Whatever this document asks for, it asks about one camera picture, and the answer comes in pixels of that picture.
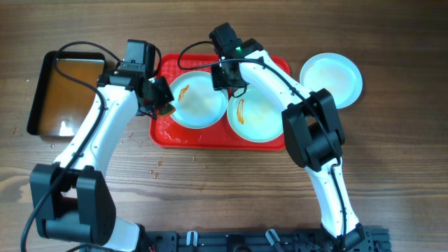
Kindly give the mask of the orange green scrub sponge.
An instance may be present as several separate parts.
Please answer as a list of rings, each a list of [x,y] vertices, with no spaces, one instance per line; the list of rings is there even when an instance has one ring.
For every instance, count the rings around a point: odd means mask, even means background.
[[[170,116],[176,111],[176,108],[172,104],[164,104],[156,108],[157,117]]]

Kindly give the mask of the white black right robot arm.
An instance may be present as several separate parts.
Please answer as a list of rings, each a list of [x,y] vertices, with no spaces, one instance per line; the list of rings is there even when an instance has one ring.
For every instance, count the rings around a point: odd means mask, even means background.
[[[333,96],[312,91],[273,63],[255,39],[241,40],[229,23],[209,34],[218,62],[211,65],[213,88],[244,94],[259,89],[281,110],[286,150],[304,168],[321,209],[321,226],[332,251],[349,251],[361,243],[363,226],[354,213],[342,175],[345,135]]]

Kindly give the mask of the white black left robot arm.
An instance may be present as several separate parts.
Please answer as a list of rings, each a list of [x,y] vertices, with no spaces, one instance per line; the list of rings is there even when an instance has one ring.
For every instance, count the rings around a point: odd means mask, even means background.
[[[37,164],[30,174],[34,210],[22,234],[22,251],[32,224],[40,237],[76,242],[80,249],[154,249],[144,226],[117,217],[105,175],[119,138],[141,114],[141,105],[148,107],[145,116],[156,118],[171,106],[173,94],[163,76],[124,70],[102,75],[95,92],[70,144],[52,164]]]

